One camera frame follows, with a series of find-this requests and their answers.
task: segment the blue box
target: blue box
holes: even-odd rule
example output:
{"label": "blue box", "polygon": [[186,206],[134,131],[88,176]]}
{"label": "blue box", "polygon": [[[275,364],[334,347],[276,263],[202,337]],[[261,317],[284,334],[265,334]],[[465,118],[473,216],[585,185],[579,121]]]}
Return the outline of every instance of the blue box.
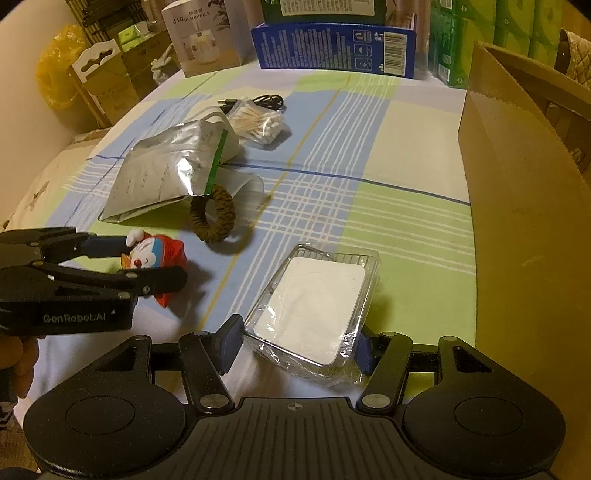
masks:
{"label": "blue box", "polygon": [[414,15],[407,27],[340,23],[259,25],[251,30],[262,69],[324,69],[413,78]]}

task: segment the barcode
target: barcode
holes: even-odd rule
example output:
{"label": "barcode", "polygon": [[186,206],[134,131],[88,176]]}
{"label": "barcode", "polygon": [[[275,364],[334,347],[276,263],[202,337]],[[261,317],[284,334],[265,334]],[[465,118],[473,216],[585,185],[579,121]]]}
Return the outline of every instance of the barcode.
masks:
{"label": "barcode", "polygon": [[441,64],[437,66],[437,76],[446,83],[449,83],[449,69]]}
{"label": "barcode", "polygon": [[404,76],[406,71],[406,35],[384,32],[384,73]]}

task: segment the clear plastic box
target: clear plastic box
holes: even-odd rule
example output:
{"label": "clear plastic box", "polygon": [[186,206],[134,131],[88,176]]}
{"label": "clear plastic box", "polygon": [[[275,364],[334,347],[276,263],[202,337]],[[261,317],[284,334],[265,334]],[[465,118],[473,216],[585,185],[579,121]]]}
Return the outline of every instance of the clear plastic box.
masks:
{"label": "clear plastic box", "polygon": [[298,376],[351,381],[378,267],[375,251],[296,245],[246,317],[247,343]]}

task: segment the green zipper strip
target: green zipper strip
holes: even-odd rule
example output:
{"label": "green zipper strip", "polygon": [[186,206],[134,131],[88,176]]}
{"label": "green zipper strip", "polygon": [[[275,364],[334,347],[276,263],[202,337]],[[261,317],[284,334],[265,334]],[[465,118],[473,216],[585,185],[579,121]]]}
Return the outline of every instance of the green zipper strip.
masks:
{"label": "green zipper strip", "polygon": [[207,178],[207,185],[205,185],[204,195],[209,195],[212,192],[213,181],[216,178],[217,168],[220,166],[220,159],[222,158],[223,147],[226,144],[226,137],[228,136],[228,130],[222,132],[220,137],[220,143],[217,144],[216,153],[213,156],[212,169],[209,171],[209,177]]}

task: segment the screw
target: screw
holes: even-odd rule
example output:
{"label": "screw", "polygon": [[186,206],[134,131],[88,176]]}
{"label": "screw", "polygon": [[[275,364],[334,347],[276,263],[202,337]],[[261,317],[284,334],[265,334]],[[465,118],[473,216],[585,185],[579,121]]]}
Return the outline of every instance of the screw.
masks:
{"label": "screw", "polygon": [[212,393],[209,395],[205,395],[201,397],[199,403],[203,405],[205,408],[222,408],[230,403],[230,400],[225,395],[220,395],[218,393]]}
{"label": "screw", "polygon": [[364,396],[361,403],[367,408],[385,408],[390,405],[390,399],[381,393],[372,393]]}

